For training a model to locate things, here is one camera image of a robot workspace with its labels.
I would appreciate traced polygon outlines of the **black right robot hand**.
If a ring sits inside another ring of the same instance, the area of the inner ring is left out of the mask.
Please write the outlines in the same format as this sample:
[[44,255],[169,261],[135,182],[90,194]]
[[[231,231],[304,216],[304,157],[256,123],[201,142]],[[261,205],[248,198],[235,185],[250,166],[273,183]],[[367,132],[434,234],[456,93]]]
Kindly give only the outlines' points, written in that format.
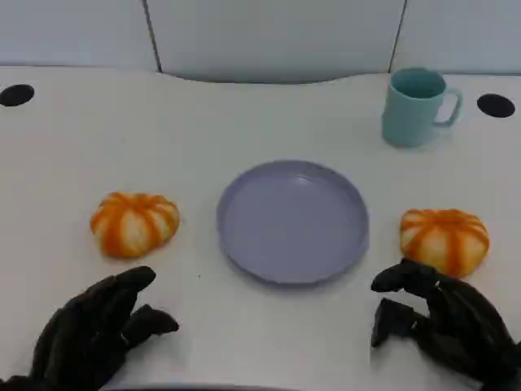
[[374,292],[404,290],[426,300],[429,314],[383,298],[375,312],[372,349],[389,337],[414,340],[432,361],[480,383],[483,390],[520,388],[520,344],[494,305],[470,284],[408,258],[383,270]]

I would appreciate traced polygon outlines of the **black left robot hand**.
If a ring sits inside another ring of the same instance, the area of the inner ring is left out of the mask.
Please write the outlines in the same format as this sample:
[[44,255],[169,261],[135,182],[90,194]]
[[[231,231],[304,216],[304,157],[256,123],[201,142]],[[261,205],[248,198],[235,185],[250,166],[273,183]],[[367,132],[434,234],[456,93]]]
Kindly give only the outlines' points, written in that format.
[[30,372],[1,382],[3,390],[99,390],[124,366],[126,355],[152,336],[176,332],[167,312],[135,306],[155,279],[148,266],[90,286],[51,317],[37,339]]

